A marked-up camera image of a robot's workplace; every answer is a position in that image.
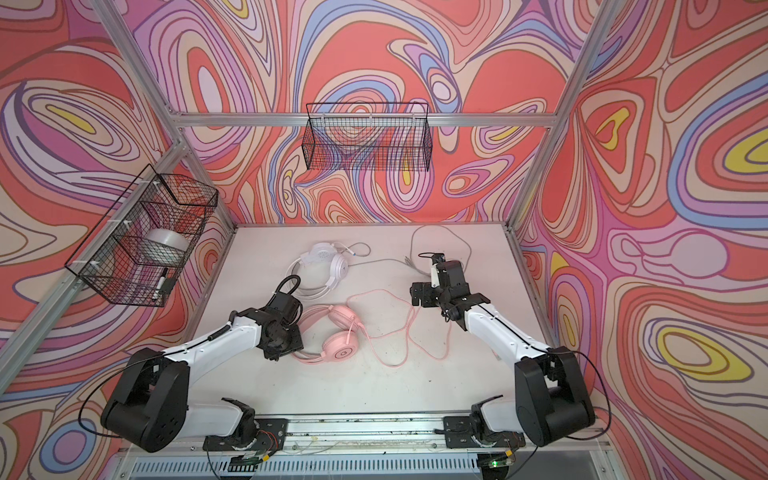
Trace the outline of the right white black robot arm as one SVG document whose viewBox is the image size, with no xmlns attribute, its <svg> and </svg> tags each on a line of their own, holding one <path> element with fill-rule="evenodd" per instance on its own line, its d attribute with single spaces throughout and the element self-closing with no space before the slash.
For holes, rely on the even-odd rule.
<svg viewBox="0 0 768 480">
<path fill-rule="evenodd" d="M 513 372 L 513 397 L 497 395 L 474 404 L 468 434 L 492 444 L 506 433 L 522 434 L 538 447 L 591 427 L 595 410 L 578 353 L 535 340 L 505 318 L 481 293 L 473 293 L 458 260 L 424 252 L 430 280 L 410 287 L 412 304 L 438 308 L 448 322 L 483 341 Z"/>
</svg>

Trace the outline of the black marker in basket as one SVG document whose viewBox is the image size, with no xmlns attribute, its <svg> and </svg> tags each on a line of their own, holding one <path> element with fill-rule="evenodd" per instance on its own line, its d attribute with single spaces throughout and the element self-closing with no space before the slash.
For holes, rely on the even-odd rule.
<svg viewBox="0 0 768 480">
<path fill-rule="evenodd" d="M 175 287 L 176 280 L 172 277 L 163 275 L 158 279 L 157 285 L 152 293 L 152 300 L 155 303 L 165 303 L 168 296 Z"/>
</svg>

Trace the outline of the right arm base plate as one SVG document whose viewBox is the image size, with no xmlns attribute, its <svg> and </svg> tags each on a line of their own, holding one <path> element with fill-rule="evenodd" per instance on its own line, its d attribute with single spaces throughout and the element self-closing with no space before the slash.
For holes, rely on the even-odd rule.
<svg viewBox="0 0 768 480">
<path fill-rule="evenodd" d="M 519 432 L 491 431 L 482 420 L 472 415 L 445 416 L 434 433 L 443 437 L 449 449 L 504 448 L 516 451 L 526 446 Z"/>
</svg>

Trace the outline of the aluminium front rail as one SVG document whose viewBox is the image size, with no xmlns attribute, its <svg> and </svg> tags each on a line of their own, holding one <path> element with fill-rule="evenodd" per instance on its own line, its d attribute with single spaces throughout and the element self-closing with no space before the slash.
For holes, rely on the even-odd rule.
<svg viewBox="0 0 768 480">
<path fill-rule="evenodd" d="M 481 420 L 478 412 L 437 411 L 437 412 L 401 412 L 374 414 L 324 414 L 324 415 L 288 415 L 256 416 L 245 414 L 240 421 L 244 424 L 256 418 L 287 418 L 289 421 L 285 445 L 282 452 L 298 455 L 310 451 L 338 449 L 373 450 L 386 452 L 427 452 L 443 450 L 494 450 L 504 448 L 469 448 L 449 449 L 442 436 L 434 433 L 442 426 L 445 416 L 472 415 Z M 184 444 L 194 446 L 203 442 L 206 436 L 228 436 L 235 432 L 227 431 L 228 421 L 223 417 L 215 423 L 202 422 L 197 412 L 190 411 L 184 422 L 180 420 L 162 420 L 158 430 L 149 434 L 146 440 L 137 440 L 134 445 L 148 453 L 181 447 Z M 519 432 L 525 436 L 526 446 L 534 445 L 533 439 L 525 434 L 521 427 L 504 426 L 500 431 Z"/>
</svg>

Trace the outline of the pink cat-ear headphones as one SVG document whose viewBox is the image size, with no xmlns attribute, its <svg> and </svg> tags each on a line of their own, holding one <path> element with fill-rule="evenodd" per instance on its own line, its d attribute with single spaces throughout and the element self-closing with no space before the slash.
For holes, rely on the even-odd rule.
<svg viewBox="0 0 768 480">
<path fill-rule="evenodd" d="M 321 319 L 327 318 L 338 329 L 322 344 L 319 353 L 299 350 L 291 354 L 299 362 L 308 365 L 343 362 L 352 358 L 359 350 L 358 333 L 363 324 L 359 316 L 343 305 L 315 305 L 305 311 L 298 321 L 301 334 L 306 333 Z"/>
</svg>

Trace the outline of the white tape roll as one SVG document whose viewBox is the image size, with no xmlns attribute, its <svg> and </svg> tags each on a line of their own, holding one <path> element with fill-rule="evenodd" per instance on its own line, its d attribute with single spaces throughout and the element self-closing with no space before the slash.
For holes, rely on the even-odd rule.
<svg viewBox="0 0 768 480">
<path fill-rule="evenodd" d="M 182 263 L 189 248 L 189 240 L 182 234 L 163 228 L 150 230 L 144 237 L 141 251 L 153 264 L 172 267 Z"/>
</svg>

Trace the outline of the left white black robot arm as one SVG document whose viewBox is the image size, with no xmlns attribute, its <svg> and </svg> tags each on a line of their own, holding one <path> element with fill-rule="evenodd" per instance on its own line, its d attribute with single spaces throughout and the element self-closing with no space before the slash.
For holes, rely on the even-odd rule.
<svg viewBox="0 0 768 480">
<path fill-rule="evenodd" d="M 221 327 L 179 347 L 141 349 L 120 373 L 101 426 L 148 453 L 193 437 L 233 450 L 252 447 L 260 430 L 253 407 L 230 397 L 195 403 L 190 389 L 243 352 L 257 349 L 277 361 L 300 350 L 303 311 L 300 300 L 277 291 L 265 306 L 234 310 Z"/>
</svg>

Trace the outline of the white headphones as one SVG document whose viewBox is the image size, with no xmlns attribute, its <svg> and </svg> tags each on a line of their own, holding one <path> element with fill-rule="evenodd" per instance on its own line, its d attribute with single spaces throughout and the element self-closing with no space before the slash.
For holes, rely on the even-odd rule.
<svg viewBox="0 0 768 480">
<path fill-rule="evenodd" d="M 348 274 L 347 248 L 338 242 L 320 242 L 302 253 L 288 267 L 288 275 L 310 274 L 310 283 L 296 288 L 303 300 L 319 300 L 335 290 Z"/>
</svg>

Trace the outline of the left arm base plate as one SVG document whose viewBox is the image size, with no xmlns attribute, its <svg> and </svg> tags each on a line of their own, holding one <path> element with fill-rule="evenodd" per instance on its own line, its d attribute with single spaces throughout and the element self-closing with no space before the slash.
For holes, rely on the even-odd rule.
<svg viewBox="0 0 768 480">
<path fill-rule="evenodd" d="M 256 452 L 273 454 L 283 449 L 286 441 L 287 418 L 256 418 L 238 426 L 228 436 L 206 436 L 203 450 L 207 452 Z"/>
</svg>

